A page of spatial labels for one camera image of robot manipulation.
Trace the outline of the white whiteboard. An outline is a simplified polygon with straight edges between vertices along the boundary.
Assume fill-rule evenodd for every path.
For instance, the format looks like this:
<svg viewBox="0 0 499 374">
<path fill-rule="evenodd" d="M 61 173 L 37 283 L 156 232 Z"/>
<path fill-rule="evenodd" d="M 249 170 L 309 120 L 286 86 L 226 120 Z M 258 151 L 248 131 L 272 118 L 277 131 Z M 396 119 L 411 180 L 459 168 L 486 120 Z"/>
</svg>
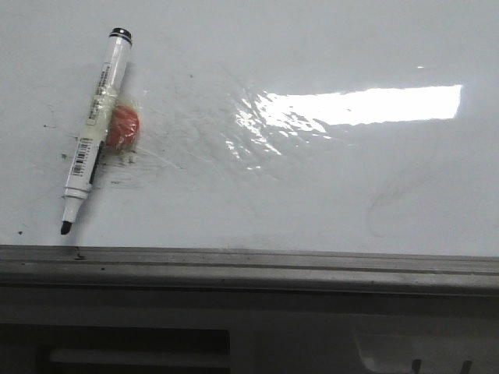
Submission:
<svg viewBox="0 0 499 374">
<path fill-rule="evenodd" d="M 133 153 L 68 235 L 108 34 Z M 495 1 L 4 1 L 1 241 L 498 254 Z"/>
</svg>

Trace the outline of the white black whiteboard marker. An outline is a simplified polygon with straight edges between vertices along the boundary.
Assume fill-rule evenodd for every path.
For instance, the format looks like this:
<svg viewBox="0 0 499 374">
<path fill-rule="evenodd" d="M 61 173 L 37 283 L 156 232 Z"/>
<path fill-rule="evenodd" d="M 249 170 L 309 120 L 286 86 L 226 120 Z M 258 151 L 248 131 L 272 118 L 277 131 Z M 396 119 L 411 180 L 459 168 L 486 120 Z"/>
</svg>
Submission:
<svg viewBox="0 0 499 374">
<path fill-rule="evenodd" d="M 80 208 L 93 187 L 97 164 L 108 137 L 111 117 L 132 46 L 133 37 L 128 30 L 116 27 L 110 32 L 90 109 L 78 137 L 76 152 L 65 183 L 61 235 L 67 235 L 71 231 Z"/>
</svg>

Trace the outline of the red round magnet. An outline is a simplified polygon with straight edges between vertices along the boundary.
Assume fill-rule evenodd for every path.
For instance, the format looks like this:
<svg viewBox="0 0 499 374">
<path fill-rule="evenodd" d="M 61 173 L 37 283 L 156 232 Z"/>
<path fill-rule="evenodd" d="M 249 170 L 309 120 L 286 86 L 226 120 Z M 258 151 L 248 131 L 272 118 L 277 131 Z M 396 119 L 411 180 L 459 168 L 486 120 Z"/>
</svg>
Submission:
<svg viewBox="0 0 499 374">
<path fill-rule="evenodd" d="M 118 104 L 112 114 L 106 146 L 113 150 L 131 150 L 140 131 L 137 111 L 125 104 Z"/>
</svg>

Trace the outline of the grey aluminium whiteboard frame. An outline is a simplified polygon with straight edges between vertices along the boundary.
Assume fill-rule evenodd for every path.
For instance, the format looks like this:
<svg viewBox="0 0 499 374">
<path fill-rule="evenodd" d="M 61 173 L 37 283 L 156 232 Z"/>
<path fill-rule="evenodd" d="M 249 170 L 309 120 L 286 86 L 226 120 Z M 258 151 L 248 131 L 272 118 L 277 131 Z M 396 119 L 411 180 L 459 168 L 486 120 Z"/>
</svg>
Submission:
<svg viewBox="0 0 499 374">
<path fill-rule="evenodd" d="M 498 294 L 495 257 L 3 245 L 7 284 Z"/>
</svg>

